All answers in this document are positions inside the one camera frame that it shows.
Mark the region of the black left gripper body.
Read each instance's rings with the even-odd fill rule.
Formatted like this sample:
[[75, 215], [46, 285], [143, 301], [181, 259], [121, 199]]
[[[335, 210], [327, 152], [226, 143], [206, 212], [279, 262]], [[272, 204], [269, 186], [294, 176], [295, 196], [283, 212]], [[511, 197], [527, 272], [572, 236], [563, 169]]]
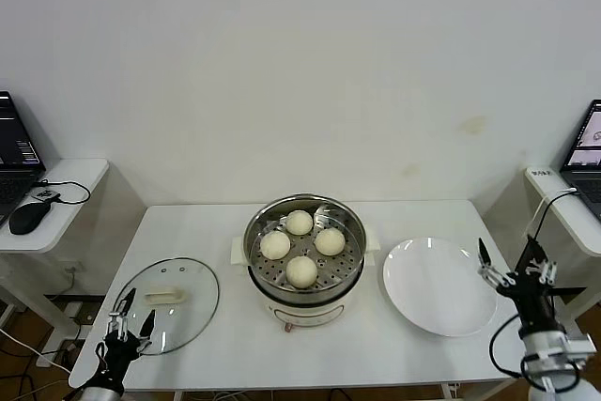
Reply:
[[113, 331], [105, 337], [104, 344], [107, 351], [99, 363], [95, 385], [111, 391], [124, 391], [123, 381], [129, 366], [140, 357], [138, 347], [141, 341], [131, 332], [127, 332], [125, 340], [120, 340], [118, 331]]

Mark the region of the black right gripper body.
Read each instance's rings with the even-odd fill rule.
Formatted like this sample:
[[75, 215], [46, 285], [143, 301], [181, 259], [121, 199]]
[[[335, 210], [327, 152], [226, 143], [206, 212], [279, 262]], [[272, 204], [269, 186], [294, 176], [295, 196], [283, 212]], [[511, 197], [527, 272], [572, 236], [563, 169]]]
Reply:
[[562, 331], [548, 299], [549, 285], [541, 284], [536, 273], [512, 272], [505, 278], [514, 283], [499, 285], [498, 293], [514, 303], [521, 323], [519, 334]]

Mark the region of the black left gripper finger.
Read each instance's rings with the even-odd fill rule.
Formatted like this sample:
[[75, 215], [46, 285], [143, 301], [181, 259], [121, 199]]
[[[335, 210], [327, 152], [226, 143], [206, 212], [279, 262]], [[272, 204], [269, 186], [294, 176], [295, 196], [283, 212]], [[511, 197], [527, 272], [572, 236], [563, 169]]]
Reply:
[[156, 310], [152, 309], [147, 315], [139, 332], [139, 347], [148, 347], [151, 344], [151, 335], [155, 326]]
[[128, 313], [135, 298], [136, 289], [132, 288], [127, 295], [121, 299], [116, 308], [109, 313], [108, 334], [115, 333], [119, 341], [128, 340]]

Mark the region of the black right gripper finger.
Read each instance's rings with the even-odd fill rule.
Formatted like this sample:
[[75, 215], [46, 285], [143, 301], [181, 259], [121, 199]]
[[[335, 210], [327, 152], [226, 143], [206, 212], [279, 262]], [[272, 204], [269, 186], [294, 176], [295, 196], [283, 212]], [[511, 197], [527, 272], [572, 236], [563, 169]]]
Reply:
[[509, 287], [512, 284], [512, 278], [501, 273], [493, 264], [488, 250], [482, 239], [478, 239], [480, 268], [478, 273], [491, 287]]
[[532, 236], [527, 240], [527, 266], [526, 274], [529, 276], [538, 275], [538, 281], [541, 285], [554, 285], [558, 271], [556, 261], [548, 259], [542, 246]]

